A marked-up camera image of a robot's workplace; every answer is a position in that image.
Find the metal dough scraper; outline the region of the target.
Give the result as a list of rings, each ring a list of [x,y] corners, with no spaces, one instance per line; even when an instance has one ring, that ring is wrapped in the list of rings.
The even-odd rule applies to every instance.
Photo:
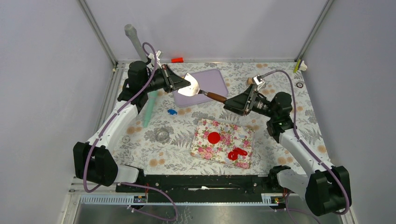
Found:
[[[227,100],[227,98],[224,96],[200,89],[197,80],[189,73],[186,73],[186,75],[184,76],[184,80],[188,81],[190,83],[190,85],[186,86],[184,88],[181,88],[177,91],[177,93],[179,93],[183,96],[192,97],[192,96],[201,94],[201,95],[205,95],[206,97],[208,97],[212,100],[215,100],[215,101],[218,101],[221,103],[225,103],[225,101]]]

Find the red dough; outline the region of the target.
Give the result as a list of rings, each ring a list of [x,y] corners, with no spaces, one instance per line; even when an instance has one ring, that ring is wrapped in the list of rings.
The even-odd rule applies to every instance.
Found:
[[[220,134],[218,132],[211,132],[207,137],[209,143],[217,144],[220,141]]]

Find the floral tray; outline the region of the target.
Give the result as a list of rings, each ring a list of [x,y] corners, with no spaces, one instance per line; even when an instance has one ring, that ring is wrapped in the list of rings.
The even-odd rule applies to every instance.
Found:
[[[209,143],[207,137],[211,132],[220,134],[217,144]],[[210,119],[201,119],[197,124],[190,154],[203,160],[221,163],[242,169],[251,166],[254,151],[255,133],[251,128],[219,122]],[[239,156],[235,161],[228,159],[228,153],[239,147],[247,151],[247,156]]]

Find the red dough ring scrap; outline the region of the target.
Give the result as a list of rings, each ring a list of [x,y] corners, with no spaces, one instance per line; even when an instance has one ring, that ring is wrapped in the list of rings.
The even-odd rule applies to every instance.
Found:
[[[239,147],[234,148],[232,151],[228,153],[228,159],[235,161],[239,158],[239,156],[247,156],[248,153],[245,150],[242,150]]]

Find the clear round cutter cup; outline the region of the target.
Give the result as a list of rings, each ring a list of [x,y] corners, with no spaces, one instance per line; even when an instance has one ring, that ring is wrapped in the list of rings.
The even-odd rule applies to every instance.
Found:
[[[167,129],[160,128],[155,133],[155,139],[157,142],[165,144],[170,140],[170,133]]]

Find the wooden dough roller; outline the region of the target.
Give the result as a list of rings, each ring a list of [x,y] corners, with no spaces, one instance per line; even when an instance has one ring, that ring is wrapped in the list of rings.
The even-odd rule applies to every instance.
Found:
[[[247,85],[250,85],[253,83],[253,79],[251,77],[249,77],[246,81]]]

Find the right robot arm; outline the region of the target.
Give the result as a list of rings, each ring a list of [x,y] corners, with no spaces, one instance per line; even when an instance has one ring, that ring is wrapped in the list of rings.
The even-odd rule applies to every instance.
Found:
[[[223,100],[224,109],[245,116],[255,112],[266,117],[269,135],[287,149],[303,168],[299,175],[291,168],[274,167],[268,179],[269,189],[280,192],[287,188],[303,198],[316,216],[328,213],[344,215],[351,204],[349,172],[319,158],[300,136],[290,112],[293,94],[278,92],[271,101],[252,84],[243,93]]]

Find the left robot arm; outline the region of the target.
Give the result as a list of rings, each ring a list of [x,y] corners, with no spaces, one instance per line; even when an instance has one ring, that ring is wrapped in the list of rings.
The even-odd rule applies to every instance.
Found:
[[[160,89],[170,93],[191,83],[166,64],[154,68],[143,61],[130,63],[127,75],[112,114],[92,137],[75,144],[73,159],[77,178],[103,186],[127,182],[132,191],[138,192],[145,185],[139,170],[117,164],[112,152],[122,132],[145,106],[148,93]]]

